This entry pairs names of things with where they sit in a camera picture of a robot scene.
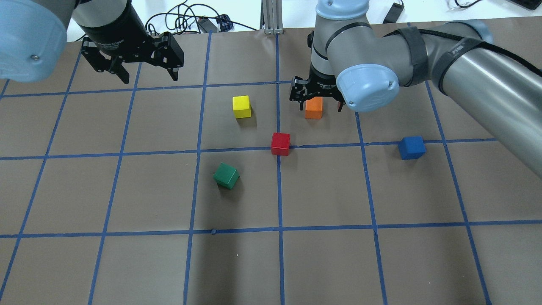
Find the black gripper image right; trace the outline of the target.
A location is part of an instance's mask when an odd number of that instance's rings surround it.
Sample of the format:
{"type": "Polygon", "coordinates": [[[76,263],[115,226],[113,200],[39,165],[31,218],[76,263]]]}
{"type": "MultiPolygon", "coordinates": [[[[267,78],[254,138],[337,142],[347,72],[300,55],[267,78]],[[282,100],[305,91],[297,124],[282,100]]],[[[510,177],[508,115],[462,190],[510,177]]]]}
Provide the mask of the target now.
{"type": "Polygon", "coordinates": [[[80,27],[87,35],[80,53],[96,72],[108,72],[128,84],[130,74],[123,63],[146,62],[166,69],[178,81],[184,51],[175,36],[149,35],[134,8],[82,8],[80,27]]]}

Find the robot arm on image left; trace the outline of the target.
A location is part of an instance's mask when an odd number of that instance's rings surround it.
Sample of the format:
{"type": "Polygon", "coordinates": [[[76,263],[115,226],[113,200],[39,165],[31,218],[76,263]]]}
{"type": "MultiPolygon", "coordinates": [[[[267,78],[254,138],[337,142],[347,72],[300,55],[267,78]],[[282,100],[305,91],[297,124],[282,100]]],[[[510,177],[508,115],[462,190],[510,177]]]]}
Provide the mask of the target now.
{"type": "Polygon", "coordinates": [[[332,97],[338,108],[370,112],[401,87],[431,81],[536,175],[542,172],[541,69],[493,44],[480,20],[377,37],[368,0],[320,0],[308,79],[292,79],[290,100],[332,97]]]}

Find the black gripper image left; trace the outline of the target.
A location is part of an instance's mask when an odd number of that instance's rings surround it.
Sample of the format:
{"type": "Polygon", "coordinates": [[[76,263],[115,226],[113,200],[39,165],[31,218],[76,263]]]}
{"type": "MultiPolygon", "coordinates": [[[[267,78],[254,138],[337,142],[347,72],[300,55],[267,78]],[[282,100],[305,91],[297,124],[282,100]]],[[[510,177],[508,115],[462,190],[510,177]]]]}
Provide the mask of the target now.
{"type": "Polygon", "coordinates": [[[290,101],[304,103],[314,97],[331,97],[337,101],[337,112],[341,112],[345,99],[337,88],[333,75],[323,75],[316,70],[309,71],[308,79],[294,76],[290,84],[290,101]]]}

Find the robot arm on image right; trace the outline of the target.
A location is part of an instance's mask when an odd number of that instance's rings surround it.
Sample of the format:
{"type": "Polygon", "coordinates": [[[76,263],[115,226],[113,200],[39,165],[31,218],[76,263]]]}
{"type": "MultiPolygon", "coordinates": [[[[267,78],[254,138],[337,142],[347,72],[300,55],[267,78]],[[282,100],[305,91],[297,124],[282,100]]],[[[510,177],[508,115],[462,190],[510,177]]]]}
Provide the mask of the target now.
{"type": "Polygon", "coordinates": [[[149,35],[130,0],[2,0],[1,78],[22,83],[48,78],[66,46],[70,20],[86,35],[80,52],[96,72],[128,83],[123,64],[145,62],[178,80],[182,48],[170,32],[149,35]]]}

